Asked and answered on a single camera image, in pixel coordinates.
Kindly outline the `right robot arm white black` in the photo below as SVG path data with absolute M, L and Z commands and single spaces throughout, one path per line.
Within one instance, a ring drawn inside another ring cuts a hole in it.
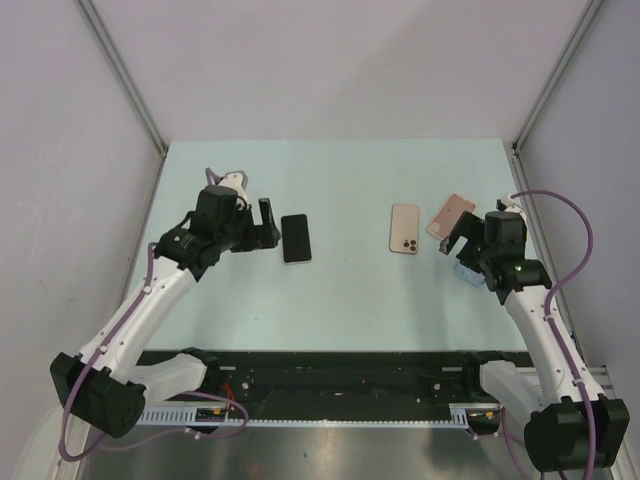
M 527 226 L 511 210 L 479 218 L 463 213 L 440 244 L 449 254 L 466 241 L 457 259 L 481 274 L 489 291 L 522 335 L 539 383 L 531 384 L 504 360 L 489 361 L 461 376 L 463 393 L 473 401 L 490 395 L 523 428 L 529 459 L 540 472 L 583 470 L 591 474 L 615 463 L 630 421 L 620 399 L 610 399 L 572 344 L 550 298 L 544 265 L 528 259 Z

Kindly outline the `phone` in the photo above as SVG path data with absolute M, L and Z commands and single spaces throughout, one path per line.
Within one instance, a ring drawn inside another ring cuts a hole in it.
M 475 287 L 482 287 L 485 284 L 485 277 L 483 274 L 475 272 L 469 267 L 464 266 L 460 261 L 455 264 L 454 273 L 460 279 Z
M 449 236 L 463 213 L 473 213 L 476 204 L 460 194 L 452 194 L 426 227 L 426 232 L 442 241 Z

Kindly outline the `gold pink smartphone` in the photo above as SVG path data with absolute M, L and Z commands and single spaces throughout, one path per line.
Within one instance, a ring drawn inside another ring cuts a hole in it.
M 392 206 L 389 250 L 416 255 L 419 249 L 420 211 L 417 205 L 396 203 Z

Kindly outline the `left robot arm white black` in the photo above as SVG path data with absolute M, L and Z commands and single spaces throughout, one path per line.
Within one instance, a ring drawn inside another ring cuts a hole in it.
M 271 203 L 258 201 L 261 224 L 241 188 L 207 186 L 184 219 L 150 244 L 147 270 L 133 294 L 78 354 L 60 353 L 50 373 L 63 407 L 103 433 L 121 438 L 147 406 L 187 392 L 207 400 L 221 387 L 219 360 L 190 347 L 150 366 L 138 361 L 177 303 L 227 252 L 273 249 L 281 234 Z

